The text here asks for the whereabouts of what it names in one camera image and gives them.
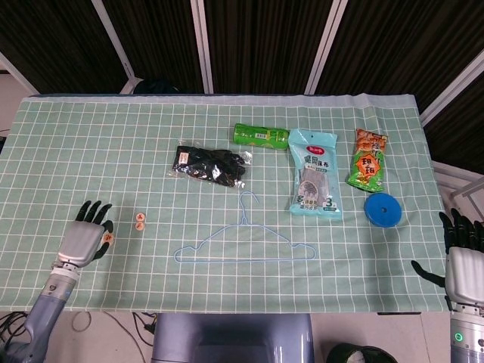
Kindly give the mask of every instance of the blue wire hanger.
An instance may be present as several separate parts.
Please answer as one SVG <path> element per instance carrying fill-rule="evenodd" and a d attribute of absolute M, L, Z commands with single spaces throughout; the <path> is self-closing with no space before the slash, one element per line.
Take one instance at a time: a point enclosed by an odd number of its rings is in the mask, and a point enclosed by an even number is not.
<path fill-rule="evenodd" d="M 252 191 L 244 191 L 244 192 L 240 193 L 239 204 L 240 204 L 240 208 L 242 209 L 242 218 L 240 219 L 239 223 L 234 224 L 234 225 L 226 225 L 225 227 L 220 228 L 217 232 L 215 232 L 211 236 L 204 239 L 198 247 L 185 246 L 185 247 L 178 248 L 175 251 L 175 253 L 173 254 L 173 259 L 175 259 L 176 262 L 180 262 L 180 263 L 182 263 L 182 262 L 191 262 L 191 263 L 195 263 L 195 262 L 205 262 L 205 263 L 207 263 L 207 262 L 270 262 L 270 261 L 279 261 L 280 262 L 280 261 L 306 261 L 306 260 L 310 260 L 310 259 L 315 259 L 316 249 L 313 246 L 310 246 L 308 244 L 292 244 L 290 242 L 290 240 L 288 240 L 285 236 L 277 233 L 276 231 L 270 229 L 269 227 L 266 227 L 265 225 L 249 223 L 249 221 L 247 219 L 245 206 L 244 206 L 244 203 L 242 202 L 242 197 L 244 195 L 251 195 L 252 197 L 254 197 L 254 199 L 257 201 L 257 203 L 259 202 L 259 199 L 257 199 L 257 196 Z M 203 245 L 206 242 L 209 242 L 212 238 L 221 234 L 223 231 L 227 231 L 229 228 L 238 228 L 240 226 L 262 228 L 263 230 L 270 232 L 270 233 L 272 233 L 273 235 L 275 235 L 279 238 L 282 238 L 284 241 L 286 241 L 289 244 L 290 248 L 298 248 L 298 247 L 309 248 L 312 251 L 312 255 L 309 256 L 309 257 L 305 257 L 305 258 L 292 258 L 292 259 L 291 258 L 286 258 L 286 259 L 271 259 L 271 258 L 265 258 L 265 259 L 220 259 L 220 258 L 217 258 L 217 259 L 212 259 L 210 257 L 197 259 L 196 257 L 180 256 L 182 254 L 182 252 L 185 251 L 185 250 L 192 250 L 194 252 L 197 252 L 198 250 L 200 250 L 203 247 Z"/>

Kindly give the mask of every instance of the green roll of bags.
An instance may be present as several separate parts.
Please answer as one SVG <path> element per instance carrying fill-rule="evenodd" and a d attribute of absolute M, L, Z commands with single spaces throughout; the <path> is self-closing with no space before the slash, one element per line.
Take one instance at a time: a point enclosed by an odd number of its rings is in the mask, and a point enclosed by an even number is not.
<path fill-rule="evenodd" d="M 269 127 L 249 126 L 237 123 L 234 127 L 234 143 L 270 147 L 285 150 L 288 147 L 289 131 Z"/>

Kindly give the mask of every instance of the blue round lid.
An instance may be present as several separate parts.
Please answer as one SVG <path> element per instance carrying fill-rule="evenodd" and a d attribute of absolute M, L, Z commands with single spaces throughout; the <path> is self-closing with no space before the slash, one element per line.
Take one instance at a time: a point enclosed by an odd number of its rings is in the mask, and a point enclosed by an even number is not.
<path fill-rule="evenodd" d="M 400 222 L 402 208 L 391 195 L 375 193 L 365 201 L 365 214 L 374 225 L 389 228 Z"/>

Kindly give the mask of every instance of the plastic bag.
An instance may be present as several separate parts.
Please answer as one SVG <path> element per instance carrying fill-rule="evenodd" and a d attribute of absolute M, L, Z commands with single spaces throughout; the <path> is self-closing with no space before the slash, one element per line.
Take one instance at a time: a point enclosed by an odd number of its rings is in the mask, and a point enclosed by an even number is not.
<path fill-rule="evenodd" d="M 296 164 L 294 199 L 289 208 L 292 214 L 343 218 L 336 140 L 335 134 L 291 130 L 289 148 Z"/>
<path fill-rule="evenodd" d="M 289 132 L 261 126 L 249 126 L 236 123 L 234 127 L 234 143 L 249 146 L 270 147 L 271 149 L 286 150 Z"/>
<path fill-rule="evenodd" d="M 252 154 L 234 154 L 230 150 L 206 150 L 200 147 L 180 145 L 176 149 L 172 171 L 175 175 L 243 188 L 240 180 L 245 174 L 245 165 L 250 164 Z"/>
<path fill-rule="evenodd" d="M 364 191 L 383 191 L 383 167 L 388 137 L 356 130 L 355 156 L 347 183 Z"/>

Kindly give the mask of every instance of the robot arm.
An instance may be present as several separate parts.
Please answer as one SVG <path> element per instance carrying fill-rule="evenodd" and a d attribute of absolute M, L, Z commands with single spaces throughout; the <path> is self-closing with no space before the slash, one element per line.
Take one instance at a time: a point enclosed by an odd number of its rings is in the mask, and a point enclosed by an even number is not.
<path fill-rule="evenodd" d="M 424 279 L 445 288 L 451 311 L 451 363 L 484 362 L 484 227 L 472 224 L 455 209 L 452 224 L 440 213 L 445 234 L 445 277 L 422 269 L 412 261 Z"/>
<path fill-rule="evenodd" d="M 111 221 L 101 225 L 111 204 L 103 206 L 96 216 L 101 202 L 94 203 L 88 211 L 90 204 L 88 201 L 82 205 L 76 220 L 68 227 L 52 272 L 25 321 L 30 343 L 11 342 L 10 338 L 4 347 L 7 363 L 44 361 L 52 329 L 79 280 L 79 269 L 100 259 L 110 246 L 109 242 L 104 242 L 98 250 L 103 234 L 113 232 Z"/>

